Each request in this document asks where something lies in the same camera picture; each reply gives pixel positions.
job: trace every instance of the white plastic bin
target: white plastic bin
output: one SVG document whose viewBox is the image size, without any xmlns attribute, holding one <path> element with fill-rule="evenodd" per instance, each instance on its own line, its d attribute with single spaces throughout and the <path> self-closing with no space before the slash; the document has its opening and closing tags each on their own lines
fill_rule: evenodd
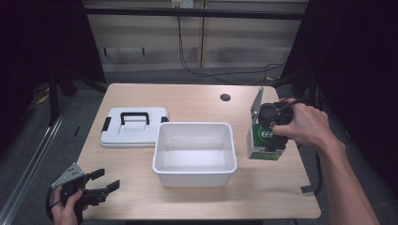
<svg viewBox="0 0 398 225">
<path fill-rule="evenodd" d="M 167 187 L 227 185 L 237 169 L 231 126 L 226 123 L 162 123 L 152 169 Z"/>
</svg>

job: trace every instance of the human arm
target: human arm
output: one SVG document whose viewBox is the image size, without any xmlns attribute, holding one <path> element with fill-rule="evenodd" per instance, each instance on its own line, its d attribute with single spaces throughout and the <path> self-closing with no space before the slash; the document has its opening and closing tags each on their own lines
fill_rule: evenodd
<svg viewBox="0 0 398 225">
<path fill-rule="evenodd" d="M 67 204 L 64 206 L 61 200 L 61 189 L 62 187 L 58 187 L 54 191 L 54 203 L 51 211 L 53 213 L 54 225 L 77 225 L 77 217 L 74 212 L 74 205 L 76 202 L 80 200 L 83 195 L 81 190 L 78 190 L 76 193 L 71 195 L 68 198 Z"/>
<path fill-rule="evenodd" d="M 328 116 L 304 104 L 295 104 L 292 107 L 292 122 L 286 126 L 275 125 L 272 131 L 316 147 L 327 183 L 330 223 L 379 224 L 349 164 L 344 144 L 329 128 Z"/>
</svg>

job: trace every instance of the human hand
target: human hand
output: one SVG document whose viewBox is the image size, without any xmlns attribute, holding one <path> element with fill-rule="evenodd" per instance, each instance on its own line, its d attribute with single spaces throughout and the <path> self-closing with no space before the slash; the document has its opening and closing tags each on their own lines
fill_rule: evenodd
<svg viewBox="0 0 398 225">
<path fill-rule="evenodd" d="M 330 142 L 338 142 L 329 128 L 328 115 L 312 106 L 298 103 L 291 106 L 294 112 L 288 125 L 272 127 L 276 135 L 289 137 L 296 142 L 323 149 Z"/>
<path fill-rule="evenodd" d="M 77 217 L 74 212 L 75 203 L 77 203 L 83 195 L 83 192 L 79 189 L 76 193 L 69 196 L 67 205 L 61 201 L 61 189 L 58 187 L 54 191 L 54 203 L 56 203 L 51 211 L 53 213 L 54 225 L 77 225 Z"/>
</svg>

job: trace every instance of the green and white box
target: green and white box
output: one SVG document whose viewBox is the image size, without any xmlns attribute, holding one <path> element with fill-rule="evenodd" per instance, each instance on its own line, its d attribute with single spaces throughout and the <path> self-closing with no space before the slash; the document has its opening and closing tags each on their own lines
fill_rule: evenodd
<svg viewBox="0 0 398 225">
<path fill-rule="evenodd" d="M 251 124 L 247 135 L 248 158 L 263 160 L 278 160 L 284 149 L 274 149 L 274 134 L 271 128 Z"/>
</svg>

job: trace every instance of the wooden table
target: wooden table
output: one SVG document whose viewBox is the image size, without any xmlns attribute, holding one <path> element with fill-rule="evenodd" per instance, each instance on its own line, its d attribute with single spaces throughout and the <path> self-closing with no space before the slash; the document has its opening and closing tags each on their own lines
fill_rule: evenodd
<svg viewBox="0 0 398 225">
<path fill-rule="evenodd" d="M 255 86 L 112 84 L 84 144 L 78 165 L 90 173 L 104 168 L 105 176 L 87 188 L 102 188 L 120 179 L 120 189 L 106 202 L 90 207 L 85 218 L 104 219 L 263 219 L 318 218 L 299 151 L 293 141 L 278 161 L 247 159 L 246 135 Z M 222 101 L 222 94 L 230 95 Z M 263 102 L 277 101 L 265 87 Z M 152 171 L 154 148 L 104 148 L 100 134 L 108 112 L 116 107 L 164 107 L 173 122 L 226 122 L 231 125 L 237 171 L 226 187 L 163 187 Z"/>
</svg>

